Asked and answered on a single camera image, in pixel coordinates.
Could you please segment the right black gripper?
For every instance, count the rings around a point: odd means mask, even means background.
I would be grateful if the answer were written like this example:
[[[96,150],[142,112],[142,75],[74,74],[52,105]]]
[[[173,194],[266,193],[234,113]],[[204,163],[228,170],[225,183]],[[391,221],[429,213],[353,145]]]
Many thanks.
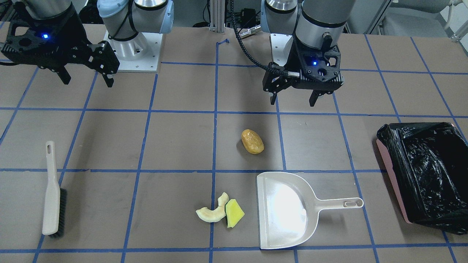
[[[16,16],[1,43],[11,64],[48,69],[65,85],[71,81],[65,65],[85,65],[112,88],[119,60],[108,41],[90,42],[72,3],[13,3],[13,8]]]

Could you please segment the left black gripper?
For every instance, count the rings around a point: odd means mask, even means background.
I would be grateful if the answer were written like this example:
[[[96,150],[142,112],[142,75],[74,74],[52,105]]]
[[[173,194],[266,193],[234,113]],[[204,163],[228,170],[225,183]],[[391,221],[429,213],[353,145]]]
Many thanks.
[[[309,105],[314,107],[321,92],[333,92],[344,85],[340,62],[341,52],[337,45],[321,50],[293,39],[286,64],[270,63],[274,73],[265,73],[263,90],[271,92],[271,105],[276,104],[277,92],[289,87],[313,90]]]

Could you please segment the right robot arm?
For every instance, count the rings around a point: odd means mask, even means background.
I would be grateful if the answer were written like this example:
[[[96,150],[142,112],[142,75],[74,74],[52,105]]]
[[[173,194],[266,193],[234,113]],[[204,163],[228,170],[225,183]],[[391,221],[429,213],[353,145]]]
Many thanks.
[[[17,18],[10,22],[1,53],[10,65],[35,65],[56,73],[69,84],[67,64],[100,73],[110,88],[120,62],[138,60],[150,52],[145,34],[170,33],[172,0],[99,0],[97,10],[107,36],[93,44],[70,0],[14,0]]]

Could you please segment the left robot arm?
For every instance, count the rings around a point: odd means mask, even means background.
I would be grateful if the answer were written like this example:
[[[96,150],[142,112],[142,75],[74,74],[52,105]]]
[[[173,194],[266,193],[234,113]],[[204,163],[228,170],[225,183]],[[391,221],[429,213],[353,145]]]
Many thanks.
[[[261,28],[269,33],[271,58],[263,90],[276,103],[287,88],[311,90],[310,106],[344,84],[338,40],[354,0],[263,0]]]

